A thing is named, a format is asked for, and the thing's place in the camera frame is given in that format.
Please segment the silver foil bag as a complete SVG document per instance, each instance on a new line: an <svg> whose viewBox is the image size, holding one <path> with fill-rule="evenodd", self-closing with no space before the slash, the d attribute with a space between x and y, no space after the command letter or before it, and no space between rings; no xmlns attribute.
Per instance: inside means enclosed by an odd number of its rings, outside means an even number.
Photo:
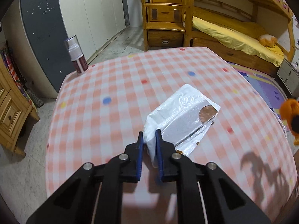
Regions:
<svg viewBox="0 0 299 224"><path fill-rule="evenodd" d="M153 167L156 157L156 131L175 150L189 156L214 123L221 107L189 84L183 85L151 112L145 121L143 139Z"/></svg>

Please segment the orange mesh net bag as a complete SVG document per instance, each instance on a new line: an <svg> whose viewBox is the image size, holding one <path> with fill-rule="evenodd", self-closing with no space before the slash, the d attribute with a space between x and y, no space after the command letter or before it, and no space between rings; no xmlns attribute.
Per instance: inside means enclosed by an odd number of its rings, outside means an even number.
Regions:
<svg viewBox="0 0 299 224"><path fill-rule="evenodd" d="M286 120L287 125L295 137L294 145L298 145L299 134L299 106L296 99L286 100L280 107L279 112L282 120Z"/></svg>

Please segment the rainbow oval rug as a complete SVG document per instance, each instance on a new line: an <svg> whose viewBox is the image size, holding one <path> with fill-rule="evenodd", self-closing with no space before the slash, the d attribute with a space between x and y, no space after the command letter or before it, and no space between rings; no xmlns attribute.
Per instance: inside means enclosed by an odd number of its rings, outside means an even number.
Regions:
<svg viewBox="0 0 299 224"><path fill-rule="evenodd" d="M271 76L254 69L250 69L232 62L228 62L237 70L250 84L257 93L263 98L269 108L281 119L279 109L287 96L279 86L277 81Z"/></svg>

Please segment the white spray bottle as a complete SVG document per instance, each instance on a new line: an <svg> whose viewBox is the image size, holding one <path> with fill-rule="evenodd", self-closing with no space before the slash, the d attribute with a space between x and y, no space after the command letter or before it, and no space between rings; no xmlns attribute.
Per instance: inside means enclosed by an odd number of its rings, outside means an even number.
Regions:
<svg viewBox="0 0 299 224"><path fill-rule="evenodd" d="M64 43L77 74L83 74L86 72L89 66L76 35L67 38Z"/></svg>

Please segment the grey nightstand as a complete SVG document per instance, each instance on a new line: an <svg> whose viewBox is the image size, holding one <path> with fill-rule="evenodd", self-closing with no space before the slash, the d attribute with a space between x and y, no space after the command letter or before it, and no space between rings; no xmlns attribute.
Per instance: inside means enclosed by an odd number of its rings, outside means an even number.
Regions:
<svg viewBox="0 0 299 224"><path fill-rule="evenodd" d="M299 77L298 73L291 66L291 64L284 58L279 70L277 72L278 78L283 82L288 92L292 97L298 99L299 92Z"/></svg>

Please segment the yellow bed sheet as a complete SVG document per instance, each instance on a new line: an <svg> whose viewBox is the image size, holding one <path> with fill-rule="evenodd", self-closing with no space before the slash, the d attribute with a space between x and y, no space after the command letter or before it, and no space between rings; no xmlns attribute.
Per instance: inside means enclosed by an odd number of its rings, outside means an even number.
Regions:
<svg viewBox="0 0 299 224"><path fill-rule="evenodd" d="M257 39L236 30L218 26L195 16L193 17L193 27L230 49L242 51L247 55L258 56L276 67L281 66L284 60L283 52L279 46L273 48L263 46Z"/></svg>

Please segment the orange plush pillow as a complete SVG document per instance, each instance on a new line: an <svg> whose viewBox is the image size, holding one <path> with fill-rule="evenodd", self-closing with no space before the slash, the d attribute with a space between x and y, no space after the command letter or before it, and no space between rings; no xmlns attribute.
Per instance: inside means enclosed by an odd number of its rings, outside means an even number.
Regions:
<svg viewBox="0 0 299 224"><path fill-rule="evenodd" d="M269 34L264 34L258 38L258 41L263 46L273 48L277 43L277 38Z"/></svg>

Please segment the wooden bunk bed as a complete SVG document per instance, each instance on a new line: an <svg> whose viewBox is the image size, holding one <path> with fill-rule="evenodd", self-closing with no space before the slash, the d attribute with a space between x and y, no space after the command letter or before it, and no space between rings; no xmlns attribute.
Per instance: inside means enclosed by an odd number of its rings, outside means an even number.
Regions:
<svg viewBox="0 0 299 224"><path fill-rule="evenodd" d="M295 55L293 12L285 0L194 0L193 17L230 28L257 39L264 34L277 38L284 58ZM207 47L226 61L275 76L279 67L258 56L230 49L192 27L190 46Z"/></svg>

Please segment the white wardrobe with dots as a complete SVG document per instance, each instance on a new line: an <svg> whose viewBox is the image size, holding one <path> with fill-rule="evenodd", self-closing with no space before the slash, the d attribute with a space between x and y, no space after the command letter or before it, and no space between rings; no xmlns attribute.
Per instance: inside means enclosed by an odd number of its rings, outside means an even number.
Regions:
<svg viewBox="0 0 299 224"><path fill-rule="evenodd" d="M126 28L123 0L59 0L68 37L76 35L91 62Z"/></svg>

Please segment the wooden stair drawers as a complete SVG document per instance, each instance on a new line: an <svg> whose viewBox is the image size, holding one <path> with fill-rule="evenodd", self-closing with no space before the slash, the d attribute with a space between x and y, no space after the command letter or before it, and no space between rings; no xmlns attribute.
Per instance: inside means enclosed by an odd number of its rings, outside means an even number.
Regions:
<svg viewBox="0 0 299 224"><path fill-rule="evenodd" d="M144 50L188 47L194 0L141 0Z"/></svg>

